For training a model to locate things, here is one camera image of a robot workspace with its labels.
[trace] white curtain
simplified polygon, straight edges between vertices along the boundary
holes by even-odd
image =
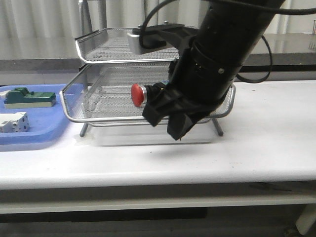
[[[136,27],[145,15],[163,0],[103,0],[89,1],[93,29],[101,29],[106,6],[108,27]],[[315,7],[316,0],[287,0],[284,8]],[[166,6],[152,19],[151,24],[178,22],[199,26],[208,9],[208,2],[180,0]],[[267,33],[311,32],[315,15],[277,15]],[[10,37],[78,37],[78,0],[0,0],[0,38]]]

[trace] metal desk organizer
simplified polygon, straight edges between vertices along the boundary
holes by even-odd
[[[131,86],[167,80],[169,63],[179,55],[175,48],[135,55],[129,50],[128,32],[131,29],[103,29],[76,39],[78,55],[88,65],[60,92],[69,120],[95,127],[149,125],[142,117],[143,107],[132,103]],[[74,94],[78,86],[82,88],[80,95]],[[223,104],[199,123],[212,120],[219,135],[223,135],[216,118],[229,114],[234,97],[232,85]],[[167,122],[164,118],[160,124]]]

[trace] black cable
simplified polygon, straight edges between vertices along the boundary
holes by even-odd
[[[142,27],[140,28],[140,33],[139,33],[139,43],[143,48],[147,48],[147,49],[152,49],[151,47],[146,47],[144,45],[143,42],[143,36],[146,30],[146,27],[149,23],[149,21],[151,20],[151,18],[156,14],[156,12],[158,12],[161,8],[163,8],[164,6],[166,6],[167,4],[173,2],[173,1],[177,1],[177,0],[165,0],[161,3],[159,3],[149,14],[148,16],[145,18],[144,23],[142,25]]]
[[[311,15],[316,14],[316,8],[308,8],[308,9],[284,9],[284,8],[274,8],[274,7],[266,7],[266,6],[259,6],[250,3],[240,2],[236,0],[208,0],[216,3],[222,4],[231,4],[237,6],[244,6],[264,12],[270,12],[274,14],[280,15]]]
[[[243,82],[247,82],[247,83],[261,83],[261,82],[264,82],[266,79],[268,79],[268,77],[270,76],[271,74],[271,71],[272,71],[272,66],[273,66],[273,59],[272,59],[272,52],[271,52],[271,48],[270,48],[270,45],[267,41],[267,39],[264,37],[264,36],[261,36],[261,38],[263,39],[263,41],[265,42],[267,48],[268,48],[268,51],[269,51],[269,57],[270,57],[270,66],[269,66],[269,71],[268,71],[268,74],[266,74],[263,78],[260,78],[260,79],[248,79],[248,78],[244,78],[243,76],[237,74],[236,77],[237,79],[243,81]]]

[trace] white terminal block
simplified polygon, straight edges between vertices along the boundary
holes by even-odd
[[[0,133],[26,132],[30,127],[26,112],[0,114]]]

